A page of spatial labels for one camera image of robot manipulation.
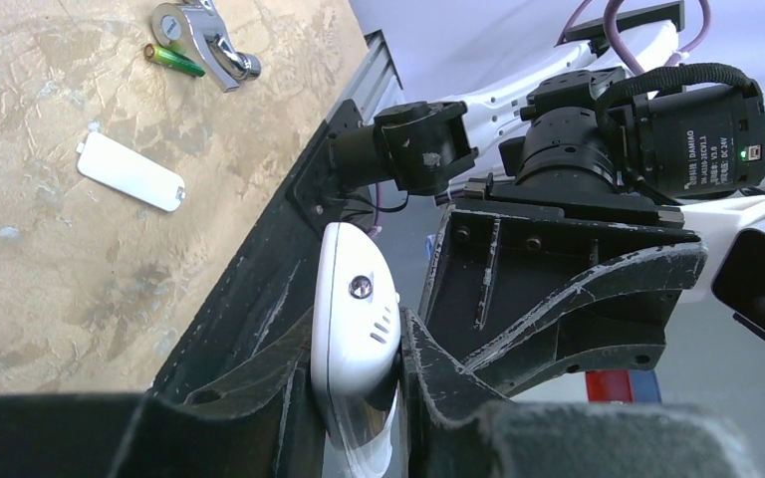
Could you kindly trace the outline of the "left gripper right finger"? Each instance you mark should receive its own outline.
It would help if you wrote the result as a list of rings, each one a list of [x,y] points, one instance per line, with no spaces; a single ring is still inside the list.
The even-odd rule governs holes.
[[[742,434],[693,406],[510,400],[403,308],[405,477],[758,477]]]

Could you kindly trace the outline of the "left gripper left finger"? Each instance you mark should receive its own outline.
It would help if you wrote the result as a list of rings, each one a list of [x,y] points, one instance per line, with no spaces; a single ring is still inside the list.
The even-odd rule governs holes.
[[[312,317],[183,403],[152,393],[0,395],[0,477],[318,477]]]

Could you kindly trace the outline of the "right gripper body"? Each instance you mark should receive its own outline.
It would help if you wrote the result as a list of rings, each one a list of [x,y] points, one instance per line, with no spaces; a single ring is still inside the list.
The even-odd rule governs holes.
[[[488,184],[491,202],[649,211],[765,178],[764,96],[732,66],[563,74],[519,115],[528,130],[501,143],[508,181]]]

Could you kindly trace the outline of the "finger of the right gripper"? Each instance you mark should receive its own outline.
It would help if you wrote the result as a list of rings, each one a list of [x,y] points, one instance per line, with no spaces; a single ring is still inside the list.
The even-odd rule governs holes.
[[[649,370],[707,257],[680,228],[461,200],[442,216],[419,316],[464,370],[508,395],[566,373]]]

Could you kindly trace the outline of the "white remote control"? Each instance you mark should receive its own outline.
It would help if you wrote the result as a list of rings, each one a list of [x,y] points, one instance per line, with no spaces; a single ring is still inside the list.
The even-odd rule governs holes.
[[[398,300],[376,243],[353,224],[328,224],[313,308],[311,384],[334,449],[354,477],[382,477],[390,465]]]

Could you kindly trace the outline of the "white battery cover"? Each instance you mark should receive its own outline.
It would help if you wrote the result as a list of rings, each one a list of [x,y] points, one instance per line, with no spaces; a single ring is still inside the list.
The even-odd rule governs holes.
[[[76,153],[80,174],[162,211],[174,212],[186,197],[180,175],[97,131]]]

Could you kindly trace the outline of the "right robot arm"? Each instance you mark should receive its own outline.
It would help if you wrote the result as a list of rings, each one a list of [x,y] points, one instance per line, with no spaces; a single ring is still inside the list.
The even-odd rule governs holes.
[[[533,73],[381,111],[336,135],[350,191],[433,196],[491,147],[436,237],[421,316],[467,371],[517,394],[577,371],[649,369],[679,300],[712,297],[765,341],[765,105],[719,63],[638,63],[610,2],[602,34]]]

